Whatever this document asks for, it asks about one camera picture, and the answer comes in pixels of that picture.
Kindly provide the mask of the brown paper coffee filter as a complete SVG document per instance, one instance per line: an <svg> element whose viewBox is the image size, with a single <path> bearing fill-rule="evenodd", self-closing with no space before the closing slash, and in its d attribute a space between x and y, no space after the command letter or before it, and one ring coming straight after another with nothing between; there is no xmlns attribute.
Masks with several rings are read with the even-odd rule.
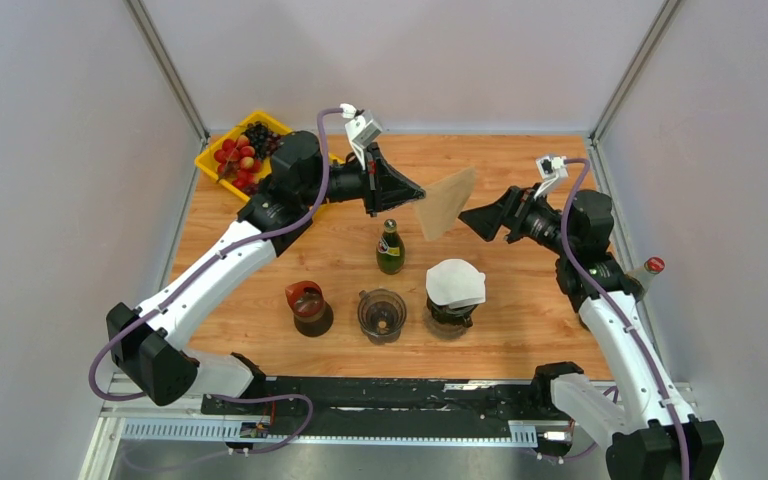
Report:
<svg viewBox="0 0 768 480"><path fill-rule="evenodd" d="M426 241L440 238L452 228L476 184L476 170L468 167L425 188L414 212Z"/></svg>

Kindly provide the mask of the white paper coffee filter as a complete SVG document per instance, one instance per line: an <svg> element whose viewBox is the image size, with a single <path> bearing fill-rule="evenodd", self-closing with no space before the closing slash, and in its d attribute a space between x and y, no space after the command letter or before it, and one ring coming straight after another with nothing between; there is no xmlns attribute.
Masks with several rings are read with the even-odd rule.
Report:
<svg viewBox="0 0 768 480"><path fill-rule="evenodd" d="M486 275L462 259L443 260L426 272L426 292L433 304L453 309L486 302Z"/></svg>

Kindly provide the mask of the dark olive coffee dripper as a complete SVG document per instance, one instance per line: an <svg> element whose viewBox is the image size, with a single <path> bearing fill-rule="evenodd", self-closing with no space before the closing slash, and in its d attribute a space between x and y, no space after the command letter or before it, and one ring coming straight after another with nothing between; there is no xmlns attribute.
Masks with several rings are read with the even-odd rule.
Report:
<svg viewBox="0 0 768 480"><path fill-rule="evenodd" d="M477 304L462 307L440 305L428 298L426 301L428 311L426 322L435 328L469 329L473 326L472 314L477 307Z"/></svg>

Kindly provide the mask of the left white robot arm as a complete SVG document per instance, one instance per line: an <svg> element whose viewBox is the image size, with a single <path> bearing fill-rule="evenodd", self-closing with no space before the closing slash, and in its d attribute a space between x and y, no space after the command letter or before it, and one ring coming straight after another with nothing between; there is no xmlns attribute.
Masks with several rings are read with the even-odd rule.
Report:
<svg viewBox="0 0 768 480"><path fill-rule="evenodd" d="M374 216L425 196L392 167L377 143L364 157L332 163L318 137L293 131L269 159L259 191L220 239L171 284L136 307L118 303L106 315L114 364L138 387L137 398L166 406L186 394L227 396L240 413L257 412L266 388L239 355L188 350L206 317L246 278L281 256L313 223L324 203L360 200Z"/></svg>

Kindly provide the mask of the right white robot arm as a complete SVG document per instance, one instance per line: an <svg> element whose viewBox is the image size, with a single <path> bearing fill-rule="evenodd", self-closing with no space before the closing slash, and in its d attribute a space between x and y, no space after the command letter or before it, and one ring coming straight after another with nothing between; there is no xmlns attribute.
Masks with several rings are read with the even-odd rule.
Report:
<svg viewBox="0 0 768 480"><path fill-rule="evenodd" d="M495 202L460 213L483 240L500 228L507 242L529 238L557 254L556 279L597 340L613 375L614 403L571 362L536 368L531 403L544 417L564 413L605 452L613 479L710 479L724 447L721 429L702 420L657 357L640 320L641 286L609 250L612 200L589 189L554 209L538 188L510 187Z"/></svg>

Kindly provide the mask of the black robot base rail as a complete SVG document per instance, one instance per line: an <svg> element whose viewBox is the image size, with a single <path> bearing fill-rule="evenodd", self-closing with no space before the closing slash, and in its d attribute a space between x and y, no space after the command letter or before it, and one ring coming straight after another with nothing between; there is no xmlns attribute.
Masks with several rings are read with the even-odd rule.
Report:
<svg viewBox="0 0 768 480"><path fill-rule="evenodd" d="M206 415L262 420L279 438L358 443L477 444L567 454L569 416L529 381L277 376L257 379L243 403L204 396Z"/></svg>

